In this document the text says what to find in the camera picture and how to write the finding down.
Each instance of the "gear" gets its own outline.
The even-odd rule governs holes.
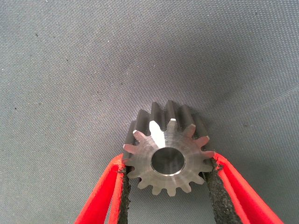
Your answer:
[[[167,189],[169,196],[175,196],[176,188],[189,193],[190,182],[203,184],[199,173],[212,171],[212,165],[205,160],[214,152],[201,150],[209,141],[207,135],[199,134],[202,127],[186,105],[177,109],[172,101],[168,101],[165,112],[155,102],[151,115],[140,110],[124,144],[127,153],[123,163],[134,167],[128,178],[140,177],[138,188],[152,185],[154,195]]]

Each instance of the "gray fabric background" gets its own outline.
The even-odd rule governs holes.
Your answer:
[[[299,220],[299,3],[1,1],[0,223],[73,223],[152,101],[201,112],[286,223]],[[129,223],[214,223],[206,185],[132,182]]]

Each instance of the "center hole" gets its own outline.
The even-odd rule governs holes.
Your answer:
[[[180,171],[185,164],[183,154],[175,148],[165,147],[157,150],[151,158],[152,167],[159,173],[170,175]]]

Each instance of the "gear tooth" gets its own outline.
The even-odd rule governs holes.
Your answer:
[[[138,172],[136,170],[131,171],[130,173],[127,174],[127,177],[129,179],[134,179],[137,178],[139,176]]]
[[[156,102],[153,102],[151,105],[149,120],[150,122],[155,121],[161,130],[165,129],[165,116],[160,106]]]
[[[140,110],[138,112],[134,130],[140,131],[147,134],[150,122],[150,115],[145,110]]]
[[[124,144],[123,149],[132,154],[135,154],[137,152],[137,146],[131,144]]]
[[[178,123],[174,118],[170,119],[167,125],[166,132],[177,132],[178,131]]]
[[[148,184],[146,181],[141,180],[141,181],[139,182],[139,184],[137,185],[137,187],[138,187],[139,189],[144,189],[144,188],[146,188],[148,185],[149,185],[149,184]]]
[[[133,135],[136,138],[136,140],[139,142],[146,138],[146,135],[138,130],[134,130]]]
[[[200,167],[200,171],[201,171],[201,172],[208,173],[208,172],[211,172],[212,170],[213,170],[213,166],[210,166],[210,165],[207,165],[207,164],[203,164],[203,165]]]
[[[203,184],[205,182],[205,180],[199,175],[194,175],[192,181],[197,184]]]
[[[199,113],[192,114],[192,118],[194,120],[194,124],[196,126],[196,131],[194,136],[198,139],[202,136],[207,136],[207,130],[204,122],[201,120]]]
[[[195,129],[196,129],[195,124],[190,124],[183,131],[183,135],[186,136],[187,138],[192,138],[192,136],[194,135]]]
[[[181,189],[186,192],[186,193],[190,193],[191,192],[191,187],[189,184],[183,185],[181,186]]]
[[[168,188],[167,189],[167,193],[168,193],[168,195],[170,196],[170,197],[173,197],[173,196],[175,196],[176,195],[176,189],[175,188]]]
[[[211,159],[215,155],[214,151],[201,151],[201,153],[203,154],[204,160]]]
[[[123,161],[123,163],[129,167],[133,167],[135,165],[132,160],[125,160],[125,161]]]
[[[161,188],[153,186],[152,193],[153,193],[153,195],[158,195],[158,194],[160,194],[161,190],[162,190]]]
[[[199,148],[201,148],[205,146],[209,142],[209,140],[210,140],[209,136],[203,136],[200,137],[199,139],[196,139],[194,142]]]
[[[182,105],[178,109],[178,121],[182,130],[187,128],[190,124],[194,124],[190,109],[187,105]]]
[[[162,132],[159,124],[154,120],[151,120],[149,122],[149,130],[150,130],[150,133],[161,133]]]

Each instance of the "spur gear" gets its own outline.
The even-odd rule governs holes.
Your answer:
[[[191,115],[188,106],[168,101],[163,111],[154,102],[151,114],[139,111],[123,146],[123,163],[134,167],[128,178],[141,178],[140,189],[152,185],[154,195],[166,189],[169,196],[175,196],[176,188],[189,193],[189,183],[203,184],[199,173],[213,169],[206,160],[214,152],[201,150],[208,141],[202,122]]]

